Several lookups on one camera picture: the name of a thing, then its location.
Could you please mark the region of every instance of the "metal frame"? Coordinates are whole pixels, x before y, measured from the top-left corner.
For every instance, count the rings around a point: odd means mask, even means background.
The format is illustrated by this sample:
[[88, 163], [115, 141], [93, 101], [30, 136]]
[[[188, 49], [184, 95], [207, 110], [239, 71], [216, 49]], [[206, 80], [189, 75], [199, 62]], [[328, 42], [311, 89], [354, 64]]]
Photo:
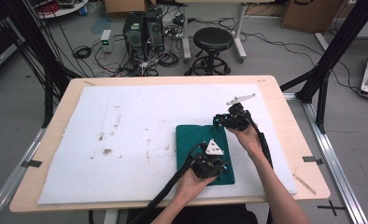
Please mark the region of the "metal frame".
[[[287, 101], [300, 101], [295, 94], [293, 93], [284, 93]], [[352, 187], [350, 186], [347, 176], [335, 155], [333, 150], [333, 146], [330, 143], [330, 140], [327, 134], [322, 133], [320, 128], [318, 127], [316, 120], [316, 111], [312, 104], [304, 104], [304, 111], [309, 119], [309, 123], [312, 126], [313, 133], [315, 137], [318, 139], [318, 145], [321, 154], [326, 161], [328, 168], [333, 176], [336, 187], [338, 188], [342, 199], [345, 202], [347, 207], [347, 211], [352, 218], [353, 223], [368, 223], [367, 218], [362, 212], [361, 206], [356, 198], [355, 193], [353, 192]]]
[[330, 46], [326, 48], [318, 64], [309, 72], [280, 86], [280, 89], [285, 91], [305, 82], [301, 90], [295, 93], [305, 104], [310, 104], [313, 96], [318, 91], [316, 123], [322, 133], [326, 133], [324, 131], [324, 113], [330, 73], [367, 21], [368, 0], [358, 1], [347, 16], [347, 19], [339, 29]]
[[27, 148], [18, 164], [15, 166], [14, 170], [10, 174], [6, 183], [0, 189], [0, 213], [4, 210], [7, 204], [11, 201], [13, 195], [15, 194], [27, 168], [21, 166], [24, 161], [29, 161], [33, 158], [36, 150], [38, 149], [41, 139], [45, 134], [46, 129], [41, 128], [36, 134], [32, 144]]

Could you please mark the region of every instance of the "electrical cable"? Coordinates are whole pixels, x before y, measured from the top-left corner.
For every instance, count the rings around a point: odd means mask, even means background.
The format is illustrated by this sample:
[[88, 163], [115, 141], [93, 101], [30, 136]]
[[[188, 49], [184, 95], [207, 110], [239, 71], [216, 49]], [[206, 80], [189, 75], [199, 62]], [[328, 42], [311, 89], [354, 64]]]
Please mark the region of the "electrical cable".
[[[16, 39], [12, 39], [45, 90], [45, 118], [42, 127], [46, 127], [53, 115], [53, 105], [55, 104], [53, 97], [56, 97], [58, 100], [62, 99], [69, 78], [62, 71], [61, 64], [40, 32], [35, 19], [29, 13], [29, 9], [24, 2], [0, 1], [0, 17], [2, 14], [15, 22], [16, 28], [21, 32], [26, 44], [33, 52], [31, 53], [31, 51], [24, 49], [22, 42], [18, 41], [17, 36]], [[36, 59], [37, 63], [44, 68], [44, 73], [42, 71], [38, 73], [37, 70], [39, 68], [33, 59]]]
[[[67, 43], [68, 47], [71, 49], [71, 52], [72, 52], [72, 53], [74, 53], [74, 50], [73, 50], [73, 48], [71, 47], [71, 44], [70, 44], [70, 42], [69, 42], [69, 41], [68, 41], [68, 39], [67, 39], [67, 36], [65, 35], [65, 32], [64, 32], [64, 29], [63, 29], [62, 25], [59, 23], [59, 21], [57, 21], [57, 23], [58, 23], [58, 25], [59, 25], [60, 30], [62, 31], [62, 34], [63, 34], [63, 36], [64, 36], [64, 39], [65, 39], [65, 41], [66, 41], [66, 43]], [[84, 75], [85, 77], [87, 77], [86, 72], [83, 70], [82, 66], [80, 65], [80, 63], [79, 63], [79, 61], [78, 61], [77, 59], [76, 59], [76, 62], [77, 62], [77, 64], [78, 64], [79, 68], [81, 69], [81, 71], [83, 72], [83, 75]]]
[[[244, 36], [255, 36], [255, 37], [259, 38], [260, 40], [262, 40], [262, 41], [264, 41], [264, 42], [266, 42], [266, 43], [268, 43], [268, 44], [271, 44], [271, 45], [277, 45], [277, 46], [282, 46], [282, 47], [284, 47], [288, 52], [295, 53], [295, 54], [301, 54], [301, 55], [304, 55], [304, 56], [306, 56], [306, 57], [310, 60], [310, 62], [311, 62], [313, 65], [315, 65], [315, 63], [313, 62], [312, 58], [311, 58], [308, 54], [303, 53], [303, 52], [294, 51], [294, 50], [292, 50], [292, 49], [289, 49], [289, 48], [288, 48], [288, 46], [300, 46], [300, 47], [302, 47], [302, 48], [306, 48], [306, 49], [309, 49], [309, 50], [313, 51], [313, 52], [314, 52], [314, 53], [316, 53], [317, 55], [322, 55], [321, 53], [317, 52], [317, 51], [316, 51], [316, 50], [314, 50], [314, 49], [309, 48], [309, 47], [308, 47], [308, 46], [306, 46], [306, 45], [296, 44], [296, 43], [283, 43], [283, 42], [281, 42], [281, 41], [276, 41], [276, 42], [269, 41], [269, 40], [268, 40], [268, 39], [267, 39], [263, 34], [261, 34], [261, 33], [257, 33], [257, 34], [246, 34], [246, 33], [241, 33], [241, 34], [242, 34], [242, 35], [244, 35]], [[336, 79], [336, 81], [337, 81], [337, 83], [338, 83], [339, 85], [343, 86], [343, 87], [350, 88], [354, 93], [356, 93], [357, 95], [359, 95], [359, 96], [360, 96], [360, 97], [362, 97], [362, 98], [365, 98], [365, 97], [361, 94], [361, 89], [360, 89], [360, 88], [358, 88], [358, 87], [353, 87], [353, 86], [350, 84], [351, 74], [350, 74], [350, 71], [349, 71], [349, 69], [347, 68], [347, 66], [346, 66], [344, 63], [342, 63], [341, 61], [338, 61], [338, 62], [339, 62], [340, 64], [342, 64], [342, 65], [344, 66], [344, 68], [346, 69], [346, 71], [347, 71], [347, 85], [345, 85], [345, 84], [341, 83], [341, 82], [338, 80], [338, 77], [337, 77], [337, 75], [335, 74], [335, 72], [334, 72], [334, 71], [332, 71], [332, 72], [333, 72], [333, 74], [334, 74], [334, 77], [335, 77], [335, 79]]]
[[154, 68], [146, 68], [146, 77], [157, 77], [159, 72]]
[[[39, 23], [43, 23], [42, 20], [39, 19], [39, 16], [38, 15], [34, 14], [34, 12], [32, 10], [30, 10], [30, 12], [33, 14], [34, 18], [36, 18]], [[51, 32], [50, 27], [49, 27], [49, 24], [46, 22], [46, 24], [44, 26], [42, 26], [42, 27], [43, 27], [43, 30], [45, 31], [45, 34], [46, 34], [46, 36], [47, 36], [47, 38], [48, 38], [48, 40], [50, 42], [50, 45], [52, 46], [52, 49], [55, 51], [55, 55], [58, 58], [59, 62], [61, 64], [63, 64], [62, 57], [60, 55], [60, 53], [62, 53], [63, 56], [66, 58], [66, 60], [74, 67], [74, 69], [76, 69], [78, 72], [80, 72], [84, 77], [88, 77], [88, 75], [85, 73], [85, 71], [82, 69], [82, 67], [80, 67], [79, 64], [78, 65], [79, 65], [79, 67], [81, 68], [82, 71], [79, 71], [77, 69], [77, 67], [72, 64], [71, 60], [64, 54], [64, 52], [62, 51], [62, 49], [59, 47], [59, 45], [54, 40], [53, 35], [52, 35], [52, 32]]]
[[89, 210], [88, 211], [88, 220], [89, 220], [89, 224], [94, 224], [94, 221], [93, 221], [93, 210]]
[[247, 9], [246, 9], [246, 11], [245, 11], [245, 15], [246, 15], [246, 14], [248, 14], [248, 11], [249, 11], [249, 10], [251, 10], [251, 9], [253, 9], [253, 8], [254, 8], [254, 7], [250, 7], [250, 6], [251, 6], [251, 4], [249, 4], [249, 5], [248, 5], [248, 8], [247, 8]]
[[[233, 21], [234, 24], [233, 25], [222, 24], [224, 21]], [[228, 29], [228, 28], [232, 29], [233, 27], [236, 26], [236, 20], [234, 18], [221, 18], [221, 19], [219, 19], [219, 26], [223, 27], [223, 28], [226, 28], [226, 29]]]
[[93, 54], [93, 58], [94, 58], [94, 60], [96, 61], [96, 64], [100, 67], [100, 68], [102, 68], [103, 70], [105, 70], [106, 72], [109, 72], [109, 73], [115, 73], [116, 72], [116, 68], [107, 68], [106, 66], [109, 66], [109, 65], [111, 65], [111, 64], [113, 64], [113, 63], [110, 63], [110, 64], [107, 64], [107, 65], [103, 65], [103, 64], [101, 64], [100, 62], [99, 62], [99, 59], [97, 59], [97, 55], [99, 54], [99, 51], [100, 51], [100, 49], [102, 49], [102, 47], [100, 47], [94, 54]]
[[88, 46], [79, 46], [74, 48], [73, 50], [73, 57], [76, 59], [85, 59], [91, 56], [92, 49]]
[[349, 5], [349, 3], [347, 3], [344, 7], [341, 8], [341, 10], [338, 12], [338, 14], [335, 17], [335, 22], [334, 22], [334, 29], [330, 29], [329, 33], [332, 35], [336, 35], [336, 33], [339, 31], [339, 29], [337, 28], [337, 21], [339, 16], [341, 15], [341, 13], [344, 11], [344, 9]]
[[169, 50], [161, 57], [158, 64], [163, 67], [174, 67], [178, 64], [178, 62], [179, 58], [176, 56], [175, 53]]
[[151, 211], [154, 209], [158, 203], [166, 197], [166, 195], [170, 192], [172, 187], [176, 184], [176, 182], [191, 168], [191, 164], [194, 162], [194, 157], [192, 156], [192, 152], [200, 147], [203, 146], [204, 143], [200, 143], [191, 148], [190, 152], [187, 154], [186, 159], [184, 160], [181, 167], [178, 171], [173, 175], [173, 177], [167, 182], [161, 192], [147, 205], [147, 207], [133, 220], [129, 221], [129, 224], [136, 224], [139, 223], [142, 219], [144, 219]]
[[263, 10], [261, 10], [261, 11], [259, 11], [259, 12], [255, 13], [255, 14], [249, 15], [249, 17], [256, 16], [256, 15], [258, 15], [258, 14], [260, 14], [260, 13], [264, 12], [264, 11], [265, 11], [266, 9], [268, 9], [270, 6], [271, 6], [271, 5], [268, 5], [268, 7], [264, 8]]
[[[7, 33], [7, 36], [12, 39], [13, 43], [15, 45], [17, 45], [18, 43], [15, 41], [15, 40], [20, 40], [16, 34], [13, 34], [12, 32], [14, 32], [12, 30], [12, 28], [10, 27], [9, 23], [6, 21], [6, 20], [1, 20], [0, 21], [0, 28], [5, 31]], [[18, 50], [20, 51], [23, 59], [27, 62], [27, 64], [30, 66], [30, 69], [33, 71], [35, 77], [37, 78], [37, 80], [40, 82], [41, 84], [41, 87], [43, 89], [45, 89], [45, 80], [44, 78], [40, 75], [42, 74], [43, 72], [41, 71], [41, 69], [37, 66], [37, 64], [33, 61], [32, 57], [30, 57], [28, 54], [27, 54], [27, 51], [31, 52], [30, 50], [28, 50], [28, 48], [26, 49], [23, 49], [22, 47], [18, 47]], [[55, 91], [53, 93], [53, 95], [55, 97], [59, 97], [59, 94]]]

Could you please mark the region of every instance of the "hand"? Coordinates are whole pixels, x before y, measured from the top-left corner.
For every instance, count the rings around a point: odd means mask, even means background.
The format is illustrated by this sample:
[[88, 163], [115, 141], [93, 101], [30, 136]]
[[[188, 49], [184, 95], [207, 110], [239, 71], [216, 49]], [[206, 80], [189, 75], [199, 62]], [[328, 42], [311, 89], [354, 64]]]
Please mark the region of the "hand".
[[254, 157], [259, 155], [260, 152], [262, 153], [260, 140], [253, 126], [248, 125], [244, 131], [230, 128], [227, 128], [227, 130], [236, 135], [240, 145], [242, 145], [242, 147], [248, 152], [251, 159], [254, 159]]
[[178, 181], [175, 199], [187, 204], [192, 201], [198, 194], [216, 177], [201, 179], [196, 176], [192, 169], [189, 169]]

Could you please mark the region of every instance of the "stain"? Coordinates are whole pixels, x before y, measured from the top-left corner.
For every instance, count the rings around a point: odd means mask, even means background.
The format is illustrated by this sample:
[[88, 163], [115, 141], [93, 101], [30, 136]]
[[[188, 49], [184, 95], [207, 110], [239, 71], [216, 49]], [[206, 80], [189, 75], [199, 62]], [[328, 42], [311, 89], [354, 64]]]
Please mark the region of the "stain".
[[95, 86], [95, 84], [89, 82], [89, 81], [84, 81], [84, 83], [88, 84], [88, 85], [91, 85], [91, 86]]
[[104, 136], [105, 136], [104, 133], [100, 133], [99, 141], [102, 141]]
[[120, 126], [120, 118], [122, 115], [118, 115], [117, 119], [115, 120], [114, 128], [118, 128]]
[[360, 149], [360, 148], [354, 148], [354, 149], [352, 150], [352, 152], [353, 152], [354, 154], [358, 154], [358, 155], [365, 155], [365, 154], [367, 154], [367, 152], [366, 152], [366, 151], [364, 151], [364, 150], [362, 150], [362, 149]]
[[103, 155], [105, 155], [105, 156], [109, 155], [110, 153], [112, 153], [111, 148], [106, 148], [106, 149], [103, 150]]

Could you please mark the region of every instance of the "black stool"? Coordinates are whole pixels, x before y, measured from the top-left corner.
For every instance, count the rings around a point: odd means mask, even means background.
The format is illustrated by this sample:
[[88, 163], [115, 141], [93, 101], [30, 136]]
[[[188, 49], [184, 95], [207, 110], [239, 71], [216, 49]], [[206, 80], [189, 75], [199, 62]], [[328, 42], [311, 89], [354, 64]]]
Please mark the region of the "black stool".
[[192, 72], [197, 76], [212, 76], [213, 73], [225, 76], [231, 73], [228, 64], [219, 58], [219, 53], [229, 49], [234, 43], [234, 38], [230, 33], [220, 28], [207, 27], [195, 33], [193, 42], [201, 49], [196, 54], [197, 58], [203, 51], [206, 51], [208, 56], [196, 59], [190, 70], [184, 73], [184, 76], [190, 76]]

